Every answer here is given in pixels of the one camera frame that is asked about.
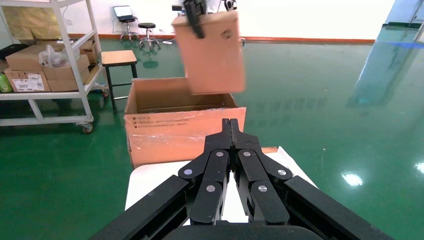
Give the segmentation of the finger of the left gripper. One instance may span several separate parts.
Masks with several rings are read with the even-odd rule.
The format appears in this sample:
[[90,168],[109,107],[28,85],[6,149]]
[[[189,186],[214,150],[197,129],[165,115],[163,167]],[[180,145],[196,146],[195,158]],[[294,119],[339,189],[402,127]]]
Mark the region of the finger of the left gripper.
[[200,16],[207,14],[207,3],[205,0],[184,0],[186,16],[193,32],[198,39],[204,39],[205,33],[200,23]]

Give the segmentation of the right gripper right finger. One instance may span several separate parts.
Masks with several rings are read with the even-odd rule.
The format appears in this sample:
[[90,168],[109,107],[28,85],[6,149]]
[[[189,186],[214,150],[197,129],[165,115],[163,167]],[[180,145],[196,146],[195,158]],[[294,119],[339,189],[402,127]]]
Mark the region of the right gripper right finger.
[[293,173],[264,154],[258,137],[241,132],[230,120],[232,171],[241,204],[250,223],[288,224],[290,214],[281,195]]

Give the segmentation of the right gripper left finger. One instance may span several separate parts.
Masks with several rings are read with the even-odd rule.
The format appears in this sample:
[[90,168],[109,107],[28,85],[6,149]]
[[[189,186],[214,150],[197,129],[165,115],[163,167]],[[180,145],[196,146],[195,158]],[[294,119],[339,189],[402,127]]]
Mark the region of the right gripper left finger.
[[205,137],[203,153],[184,165],[178,176],[186,180],[191,224],[215,224],[221,220],[230,172],[231,124],[222,120],[221,132]]

